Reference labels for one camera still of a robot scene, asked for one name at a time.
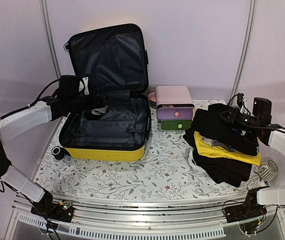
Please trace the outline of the yellow Pikachu suitcase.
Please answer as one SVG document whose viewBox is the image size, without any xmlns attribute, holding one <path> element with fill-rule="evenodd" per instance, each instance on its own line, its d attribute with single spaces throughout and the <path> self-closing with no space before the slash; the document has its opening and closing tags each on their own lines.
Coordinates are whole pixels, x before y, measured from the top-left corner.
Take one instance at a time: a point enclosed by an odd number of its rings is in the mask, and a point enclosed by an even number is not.
<svg viewBox="0 0 285 240">
<path fill-rule="evenodd" d="M 77 33 L 68 40 L 67 50 L 74 75 L 90 75 L 91 90 L 106 94 L 108 109 L 97 120 L 86 119 L 85 111 L 68 114 L 52 155 L 57 160 L 140 160 L 152 123 L 141 28 L 126 23 Z"/>
</svg>

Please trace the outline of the yellow cloth item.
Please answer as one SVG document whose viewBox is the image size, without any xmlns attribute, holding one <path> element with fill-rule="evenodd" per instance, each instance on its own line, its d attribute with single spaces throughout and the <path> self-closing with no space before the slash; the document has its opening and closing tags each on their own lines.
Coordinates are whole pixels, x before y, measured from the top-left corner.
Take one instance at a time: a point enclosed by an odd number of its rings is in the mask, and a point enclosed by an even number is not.
<svg viewBox="0 0 285 240">
<path fill-rule="evenodd" d="M 210 146 L 203 141 L 203 137 L 195 131 L 193 134 L 195 146 L 199 155 L 208 158 L 226 158 L 259 166 L 261 164 L 261 154 L 258 151 L 256 156 L 244 154 L 238 151 L 228 151 L 222 146 Z"/>
</svg>

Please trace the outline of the green drawer box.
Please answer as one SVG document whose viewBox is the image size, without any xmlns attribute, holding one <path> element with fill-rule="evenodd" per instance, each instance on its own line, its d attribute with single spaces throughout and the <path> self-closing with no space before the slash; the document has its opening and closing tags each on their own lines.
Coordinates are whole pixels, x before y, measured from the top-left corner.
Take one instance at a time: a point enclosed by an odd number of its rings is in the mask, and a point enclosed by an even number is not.
<svg viewBox="0 0 285 240">
<path fill-rule="evenodd" d="M 167 131 L 183 131 L 189 129 L 192 119 L 164 119 L 161 120 L 161 129 Z"/>
</svg>

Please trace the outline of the pink purple drawer box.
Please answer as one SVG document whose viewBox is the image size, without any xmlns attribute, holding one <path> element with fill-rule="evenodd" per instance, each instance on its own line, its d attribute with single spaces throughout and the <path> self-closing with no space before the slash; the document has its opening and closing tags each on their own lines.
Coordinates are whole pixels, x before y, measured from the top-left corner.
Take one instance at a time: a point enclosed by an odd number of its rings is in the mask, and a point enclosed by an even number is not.
<svg viewBox="0 0 285 240">
<path fill-rule="evenodd" d="M 160 120 L 192 119 L 194 104 L 186 86 L 157 86 L 156 109 Z"/>
</svg>

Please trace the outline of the grey fabric pouch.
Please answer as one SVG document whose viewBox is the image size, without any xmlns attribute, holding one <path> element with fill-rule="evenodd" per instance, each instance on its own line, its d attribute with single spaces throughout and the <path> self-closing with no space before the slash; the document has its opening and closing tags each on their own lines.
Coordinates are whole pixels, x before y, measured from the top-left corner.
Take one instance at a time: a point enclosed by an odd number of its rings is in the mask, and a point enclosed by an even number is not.
<svg viewBox="0 0 285 240">
<path fill-rule="evenodd" d="M 218 140 L 210 139 L 210 138 L 207 138 L 207 137 L 204 137 L 204 136 L 201 136 L 201 141 L 204 144 L 210 146 L 211 148 L 212 147 L 221 147 L 221 148 L 223 148 L 223 149 L 225 149 L 225 150 L 227 150 L 229 152 L 235 152 L 236 151 L 233 147 L 229 146 L 226 143 L 220 142 Z"/>
</svg>

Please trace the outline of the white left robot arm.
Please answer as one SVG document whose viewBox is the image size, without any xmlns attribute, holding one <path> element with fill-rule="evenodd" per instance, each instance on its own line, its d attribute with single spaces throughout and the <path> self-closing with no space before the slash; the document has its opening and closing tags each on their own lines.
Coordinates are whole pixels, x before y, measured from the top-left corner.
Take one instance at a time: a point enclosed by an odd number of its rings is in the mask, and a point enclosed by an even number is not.
<svg viewBox="0 0 285 240">
<path fill-rule="evenodd" d="M 101 90 L 92 90 L 89 76 L 63 75 L 48 84 L 58 84 L 51 95 L 48 89 L 21 108 L 0 116 L 0 180 L 37 203 L 37 208 L 46 217 L 57 213 L 57 206 L 48 199 L 46 190 L 31 180 L 31 170 L 45 143 L 42 136 L 53 129 L 54 122 L 71 113 L 89 111 L 96 115 L 106 112 L 107 96 Z"/>
</svg>

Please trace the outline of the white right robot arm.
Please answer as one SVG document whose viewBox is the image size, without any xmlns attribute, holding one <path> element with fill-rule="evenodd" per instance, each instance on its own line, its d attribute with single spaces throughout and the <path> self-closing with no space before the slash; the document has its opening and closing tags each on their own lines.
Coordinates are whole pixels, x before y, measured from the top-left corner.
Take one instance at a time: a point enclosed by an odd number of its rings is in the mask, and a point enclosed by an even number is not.
<svg viewBox="0 0 285 240">
<path fill-rule="evenodd" d="M 220 117 L 231 127 L 252 133 L 260 142 L 269 147 L 269 155 L 275 157 L 280 175 L 271 181 L 271 186 L 249 190 L 241 214 L 252 218 L 266 205 L 285 208 L 285 127 L 272 123 L 272 102 L 267 98 L 255 97 L 252 110 L 241 93 L 234 95 L 230 102 L 236 106 L 220 113 Z"/>
</svg>

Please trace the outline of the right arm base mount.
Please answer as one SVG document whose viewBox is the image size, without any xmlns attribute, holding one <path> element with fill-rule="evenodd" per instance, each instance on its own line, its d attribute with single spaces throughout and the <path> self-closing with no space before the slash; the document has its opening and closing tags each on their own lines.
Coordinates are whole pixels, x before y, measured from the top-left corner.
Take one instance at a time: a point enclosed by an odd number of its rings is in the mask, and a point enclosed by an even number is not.
<svg viewBox="0 0 285 240">
<path fill-rule="evenodd" d="M 244 202 L 236 205 L 224 206 L 222 213 L 228 223 L 239 222 L 256 217 L 264 217 L 267 214 L 265 205 L 258 204 L 258 191 L 265 187 L 253 188 L 248 191 Z"/>
</svg>

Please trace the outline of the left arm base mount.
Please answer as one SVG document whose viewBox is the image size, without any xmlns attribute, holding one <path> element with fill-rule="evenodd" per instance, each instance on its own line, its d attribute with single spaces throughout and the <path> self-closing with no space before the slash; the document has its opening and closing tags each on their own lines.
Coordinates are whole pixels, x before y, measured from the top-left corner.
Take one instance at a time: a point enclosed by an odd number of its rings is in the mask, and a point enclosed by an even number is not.
<svg viewBox="0 0 285 240">
<path fill-rule="evenodd" d="M 56 220 L 64 223 L 71 223 L 75 208 L 69 200 L 62 200 L 59 203 L 50 202 L 45 209 L 45 205 L 35 203 L 31 208 L 31 213 L 43 217 L 45 220 Z"/>
</svg>

